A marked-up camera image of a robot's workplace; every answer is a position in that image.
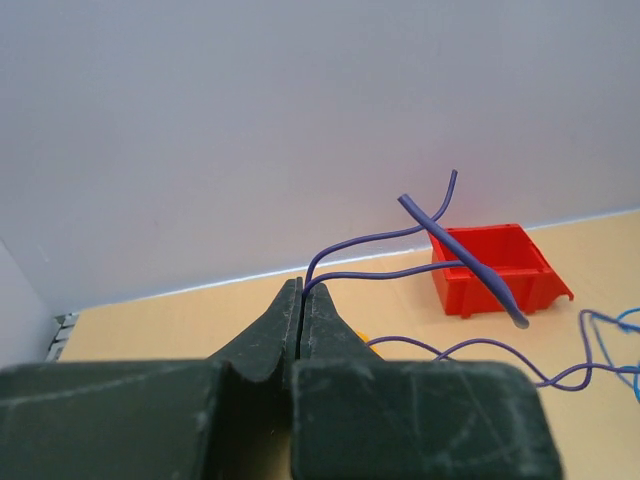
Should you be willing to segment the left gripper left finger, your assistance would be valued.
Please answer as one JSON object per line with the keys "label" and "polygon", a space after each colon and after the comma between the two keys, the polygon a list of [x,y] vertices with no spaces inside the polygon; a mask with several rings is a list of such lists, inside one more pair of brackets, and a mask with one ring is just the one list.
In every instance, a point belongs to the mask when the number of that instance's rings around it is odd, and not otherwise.
{"label": "left gripper left finger", "polygon": [[5,479],[218,479],[286,421],[302,282],[204,359],[40,363],[1,373]]}

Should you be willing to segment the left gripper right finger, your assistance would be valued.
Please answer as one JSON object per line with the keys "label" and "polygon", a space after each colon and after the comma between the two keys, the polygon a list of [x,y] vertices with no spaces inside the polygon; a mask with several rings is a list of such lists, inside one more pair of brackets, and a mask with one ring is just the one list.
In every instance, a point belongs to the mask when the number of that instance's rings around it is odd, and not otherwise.
{"label": "left gripper right finger", "polygon": [[292,368],[296,479],[559,479],[532,382],[486,361],[386,361],[324,286],[306,296]]}

